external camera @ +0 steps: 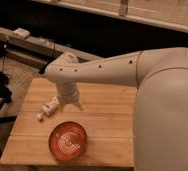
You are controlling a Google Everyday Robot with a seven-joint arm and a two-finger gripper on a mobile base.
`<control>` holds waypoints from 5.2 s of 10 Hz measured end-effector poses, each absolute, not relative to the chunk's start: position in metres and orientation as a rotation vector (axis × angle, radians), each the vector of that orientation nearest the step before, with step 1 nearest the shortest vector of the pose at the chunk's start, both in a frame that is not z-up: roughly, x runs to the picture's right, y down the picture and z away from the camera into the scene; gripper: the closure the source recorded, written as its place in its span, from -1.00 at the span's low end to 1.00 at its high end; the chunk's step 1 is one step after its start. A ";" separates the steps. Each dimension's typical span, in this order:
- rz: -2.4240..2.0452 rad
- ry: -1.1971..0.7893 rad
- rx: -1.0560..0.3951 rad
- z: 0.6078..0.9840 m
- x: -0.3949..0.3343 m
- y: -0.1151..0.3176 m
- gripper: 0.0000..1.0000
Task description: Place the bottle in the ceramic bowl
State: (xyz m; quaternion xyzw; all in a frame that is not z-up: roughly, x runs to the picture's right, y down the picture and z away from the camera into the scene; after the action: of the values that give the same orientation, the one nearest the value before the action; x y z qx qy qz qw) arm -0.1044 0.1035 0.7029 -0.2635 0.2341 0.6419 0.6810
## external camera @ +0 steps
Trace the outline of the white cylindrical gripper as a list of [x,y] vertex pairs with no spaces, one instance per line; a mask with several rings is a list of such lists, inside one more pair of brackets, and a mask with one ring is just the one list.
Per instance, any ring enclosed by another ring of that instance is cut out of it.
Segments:
[[63,112],[65,104],[74,103],[79,110],[83,111],[82,104],[79,101],[79,91],[75,83],[59,83],[56,85],[58,91],[58,100],[61,103],[59,105],[59,111]]

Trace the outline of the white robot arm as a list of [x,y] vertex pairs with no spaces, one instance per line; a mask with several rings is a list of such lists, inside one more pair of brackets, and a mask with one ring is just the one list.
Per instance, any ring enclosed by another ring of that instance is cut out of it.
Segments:
[[43,75],[56,84],[62,106],[79,100],[79,82],[135,87],[135,171],[188,171],[188,48],[142,50],[84,63],[65,52],[45,66]]

